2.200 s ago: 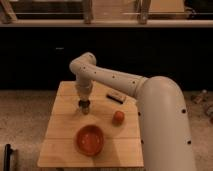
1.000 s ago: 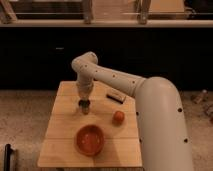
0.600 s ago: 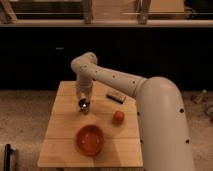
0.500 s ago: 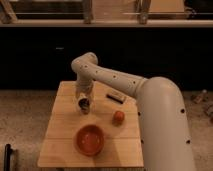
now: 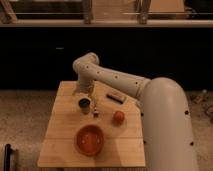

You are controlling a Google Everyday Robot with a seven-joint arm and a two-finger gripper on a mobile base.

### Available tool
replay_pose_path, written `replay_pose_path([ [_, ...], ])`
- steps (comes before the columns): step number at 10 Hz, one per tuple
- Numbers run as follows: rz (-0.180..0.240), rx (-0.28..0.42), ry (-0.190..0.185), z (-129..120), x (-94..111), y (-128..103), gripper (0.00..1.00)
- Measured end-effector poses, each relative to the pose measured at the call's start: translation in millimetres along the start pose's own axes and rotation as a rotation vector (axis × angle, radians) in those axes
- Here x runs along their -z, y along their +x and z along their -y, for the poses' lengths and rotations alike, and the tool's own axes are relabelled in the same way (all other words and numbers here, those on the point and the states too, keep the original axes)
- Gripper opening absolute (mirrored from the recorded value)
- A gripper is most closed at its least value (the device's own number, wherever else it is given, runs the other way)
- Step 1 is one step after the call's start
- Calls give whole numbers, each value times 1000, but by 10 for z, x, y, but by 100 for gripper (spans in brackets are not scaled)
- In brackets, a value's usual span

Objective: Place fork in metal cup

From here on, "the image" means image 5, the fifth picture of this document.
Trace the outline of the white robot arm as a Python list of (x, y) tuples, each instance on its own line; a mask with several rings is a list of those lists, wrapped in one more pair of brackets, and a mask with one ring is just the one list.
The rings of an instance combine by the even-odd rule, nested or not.
[(104, 68), (94, 53), (77, 58), (72, 67), (78, 91), (89, 94), (99, 81), (136, 100), (148, 171), (199, 171), (187, 97), (176, 81)]

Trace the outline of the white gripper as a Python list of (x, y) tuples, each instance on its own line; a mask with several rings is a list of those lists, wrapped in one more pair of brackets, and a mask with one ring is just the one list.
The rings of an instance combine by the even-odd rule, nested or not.
[(74, 94), (84, 93), (91, 95), (94, 90), (94, 80), (87, 77), (79, 77), (76, 83)]

